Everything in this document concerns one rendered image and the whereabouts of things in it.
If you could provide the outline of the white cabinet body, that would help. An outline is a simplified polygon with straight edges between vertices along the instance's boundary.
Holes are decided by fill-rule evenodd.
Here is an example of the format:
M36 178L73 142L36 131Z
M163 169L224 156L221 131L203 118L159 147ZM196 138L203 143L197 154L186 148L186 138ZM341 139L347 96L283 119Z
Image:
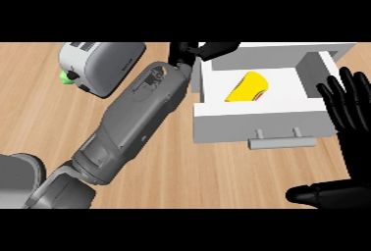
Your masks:
M328 51L336 61L353 46L354 42L242 42L208 63L217 71L294 68L308 52Z

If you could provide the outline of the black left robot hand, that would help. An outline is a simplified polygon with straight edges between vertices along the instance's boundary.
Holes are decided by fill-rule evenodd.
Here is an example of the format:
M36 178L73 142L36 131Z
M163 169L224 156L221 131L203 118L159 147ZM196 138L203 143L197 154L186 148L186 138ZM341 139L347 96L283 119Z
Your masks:
M239 42L205 42L202 45L197 45L196 42L171 42L168 64L192 66L194 58L208 61L233 52L237 47Z

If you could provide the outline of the grey toaster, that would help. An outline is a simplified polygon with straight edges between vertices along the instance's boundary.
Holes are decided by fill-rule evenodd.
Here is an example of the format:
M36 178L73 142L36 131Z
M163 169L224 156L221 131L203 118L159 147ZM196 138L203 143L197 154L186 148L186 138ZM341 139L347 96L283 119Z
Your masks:
M143 42L64 42L60 70L79 89L107 98L144 52Z

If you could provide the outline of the white open drawer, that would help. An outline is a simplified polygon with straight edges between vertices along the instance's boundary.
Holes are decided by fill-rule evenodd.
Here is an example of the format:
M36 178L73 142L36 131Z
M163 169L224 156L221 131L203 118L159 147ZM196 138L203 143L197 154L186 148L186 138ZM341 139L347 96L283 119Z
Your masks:
M289 68L258 69L268 89L261 98L228 102L226 96L246 70L215 69L215 63L199 65L199 102L193 104L193 141L215 143L246 141L257 137L291 138L333 135L316 84L336 74L330 53L308 52L298 65Z

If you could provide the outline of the yellow cup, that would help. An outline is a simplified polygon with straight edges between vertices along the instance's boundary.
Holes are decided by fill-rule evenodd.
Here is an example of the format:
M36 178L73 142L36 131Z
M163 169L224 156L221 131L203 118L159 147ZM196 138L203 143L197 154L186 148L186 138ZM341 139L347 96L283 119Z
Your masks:
M226 96L226 102L257 101L268 89L267 80L257 72L246 72L233 90Z

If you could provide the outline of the green toaster lever knob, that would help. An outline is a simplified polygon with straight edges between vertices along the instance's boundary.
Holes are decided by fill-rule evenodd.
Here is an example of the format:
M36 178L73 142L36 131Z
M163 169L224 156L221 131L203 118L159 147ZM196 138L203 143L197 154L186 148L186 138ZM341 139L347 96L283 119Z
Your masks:
M73 83L73 81L67 78L64 71L60 72L58 79L60 79L60 82L63 84L72 84Z

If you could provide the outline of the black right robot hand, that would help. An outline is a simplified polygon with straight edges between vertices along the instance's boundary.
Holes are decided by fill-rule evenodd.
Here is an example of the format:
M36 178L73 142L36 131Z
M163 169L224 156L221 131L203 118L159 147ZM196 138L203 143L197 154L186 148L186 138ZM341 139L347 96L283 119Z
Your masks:
M363 72L338 69L339 79L316 85L335 128L348 179L291 187L291 203L317 209L371 209L371 81Z

